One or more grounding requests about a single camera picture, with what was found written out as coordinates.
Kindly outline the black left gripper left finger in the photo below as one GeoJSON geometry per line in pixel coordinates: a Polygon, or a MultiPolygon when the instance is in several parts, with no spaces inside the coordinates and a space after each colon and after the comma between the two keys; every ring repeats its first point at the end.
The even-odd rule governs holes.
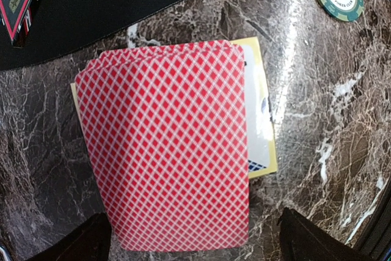
{"type": "Polygon", "coordinates": [[[31,260],[107,260],[110,223],[105,213],[96,213],[52,247],[31,260]]]}

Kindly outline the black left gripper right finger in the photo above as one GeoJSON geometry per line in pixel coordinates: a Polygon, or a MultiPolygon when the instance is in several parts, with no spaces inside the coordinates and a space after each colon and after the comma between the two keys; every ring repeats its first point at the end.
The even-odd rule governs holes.
{"type": "Polygon", "coordinates": [[[279,218],[284,260],[369,260],[369,256],[332,238],[294,209],[285,207],[279,218]]]}

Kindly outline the red playing card deck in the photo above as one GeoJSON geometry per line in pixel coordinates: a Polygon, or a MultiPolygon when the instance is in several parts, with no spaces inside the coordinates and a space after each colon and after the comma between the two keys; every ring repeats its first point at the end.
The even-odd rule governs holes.
{"type": "Polygon", "coordinates": [[[101,198],[127,251],[244,245],[249,163],[244,50],[84,70],[75,87],[101,198]]]}

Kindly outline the yellow card box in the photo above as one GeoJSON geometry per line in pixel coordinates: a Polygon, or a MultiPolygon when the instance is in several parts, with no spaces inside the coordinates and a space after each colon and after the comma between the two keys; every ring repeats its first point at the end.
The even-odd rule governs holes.
{"type": "Polygon", "coordinates": [[[248,127],[249,178],[277,172],[276,146],[271,120],[269,93],[263,68],[258,38],[216,40],[167,46],[145,46],[109,50],[88,61],[85,69],[122,64],[136,59],[146,59],[156,54],[179,53],[184,50],[209,49],[217,46],[238,45],[244,51],[245,100],[248,127]]]}

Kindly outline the round black poker mat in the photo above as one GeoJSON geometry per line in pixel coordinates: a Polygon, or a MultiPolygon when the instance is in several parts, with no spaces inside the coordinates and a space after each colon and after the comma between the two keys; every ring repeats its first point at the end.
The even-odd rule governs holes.
{"type": "Polygon", "coordinates": [[[1,70],[70,54],[181,0],[42,0],[23,48],[1,26],[1,70]]]}

